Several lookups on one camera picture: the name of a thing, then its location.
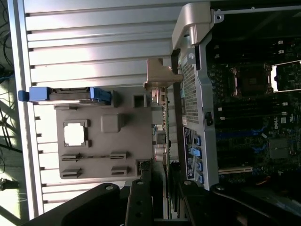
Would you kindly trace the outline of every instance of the ventilation grille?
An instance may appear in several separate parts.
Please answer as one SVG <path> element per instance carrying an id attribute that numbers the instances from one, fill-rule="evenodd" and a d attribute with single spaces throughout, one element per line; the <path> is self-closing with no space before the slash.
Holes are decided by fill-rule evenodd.
<path id="1" fill-rule="evenodd" d="M 187 121 L 198 124 L 198 103 L 195 83 L 195 70 L 191 64 L 185 63 L 182 68 L 185 92 L 185 110 Z"/>

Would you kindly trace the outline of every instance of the circuit board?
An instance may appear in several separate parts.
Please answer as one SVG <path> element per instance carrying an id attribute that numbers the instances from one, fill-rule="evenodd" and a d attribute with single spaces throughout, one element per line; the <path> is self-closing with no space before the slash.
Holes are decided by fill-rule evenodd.
<path id="1" fill-rule="evenodd" d="M 206 52 L 220 180 L 299 170 L 301 40 L 213 40 Z"/>

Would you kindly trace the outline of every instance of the blue tab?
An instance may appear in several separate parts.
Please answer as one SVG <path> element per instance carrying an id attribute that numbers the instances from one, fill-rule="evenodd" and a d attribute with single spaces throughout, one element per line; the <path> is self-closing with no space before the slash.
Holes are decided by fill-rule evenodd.
<path id="1" fill-rule="evenodd" d="M 111 93 L 97 87 L 90 87 L 91 99 L 101 101 L 111 101 Z"/>
<path id="2" fill-rule="evenodd" d="M 201 172 L 203 171 L 203 163 L 202 162 L 198 163 L 198 170 Z"/>
<path id="3" fill-rule="evenodd" d="M 49 87 L 30 87 L 29 101 L 45 101 L 49 100 Z"/>
<path id="4" fill-rule="evenodd" d="M 29 101 L 29 92 L 26 92 L 24 90 L 18 91 L 18 100 L 23 102 Z"/>
<path id="5" fill-rule="evenodd" d="M 184 90 L 183 90 L 183 89 L 181 90 L 180 94 L 181 94 L 181 98 L 184 98 L 184 97 L 185 97 L 185 93 L 184 93 Z"/>
<path id="6" fill-rule="evenodd" d="M 202 152 L 199 148 L 192 148 L 191 152 L 194 156 L 202 158 Z"/>

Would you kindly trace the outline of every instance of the blue ram slot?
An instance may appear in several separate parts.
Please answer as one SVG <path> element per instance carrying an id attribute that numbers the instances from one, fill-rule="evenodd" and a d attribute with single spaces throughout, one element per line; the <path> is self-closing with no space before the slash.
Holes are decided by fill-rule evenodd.
<path id="1" fill-rule="evenodd" d="M 266 129 L 266 126 L 261 129 L 253 129 L 250 131 L 234 131 L 234 132 L 221 132 L 216 134 L 217 139 L 227 139 L 234 137 L 251 137 L 262 133 Z"/>
<path id="2" fill-rule="evenodd" d="M 265 150 L 266 147 L 267 147 L 267 145 L 264 144 L 262 147 L 252 147 L 252 149 L 254 150 L 255 153 L 259 153 L 259 152 Z"/>

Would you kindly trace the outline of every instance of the rectangular slot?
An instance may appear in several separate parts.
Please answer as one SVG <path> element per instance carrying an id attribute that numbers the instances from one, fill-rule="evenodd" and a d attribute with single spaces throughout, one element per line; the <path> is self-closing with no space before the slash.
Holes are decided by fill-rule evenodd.
<path id="1" fill-rule="evenodd" d="M 110 154 L 110 159 L 126 159 L 127 152 L 112 152 Z"/>
<path id="2" fill-rule="evenodd" d="M 112 175 L 125 175 L 124 172 L 112 172 Z"/>
<path id="3" fill-rule="evenodd" d="M 205 120 L 206 120 L 207 126 L 213 125 L 212 112 L 206 112 L 205 113 Z"/>
<path id="4" fill-rule="evenodd" d="M 248 173 L 248 172 L 253 172 L 253 168 L 251 166 L 231 167 L 231 168 L 223 168 L 218 170 L 219 175 L 234 174 L 234 173 Z"/>
<path id="5" fill-rule="evenodd" d="M 126 176 L 127 175 L 127 166 L 113 166 L 111 169 L 111 175 L 112 176 Z"/>
<path id="6" fill-rule="evenodd" d="M 134 95 L 134 107 L 147 107 L 146 95 Z"/>
<path id="7" fill-rule="evenodd" d="M 65 169 L 62 172 L 63 179 L 76 179 L 80 175 L 80 169 Z"/>

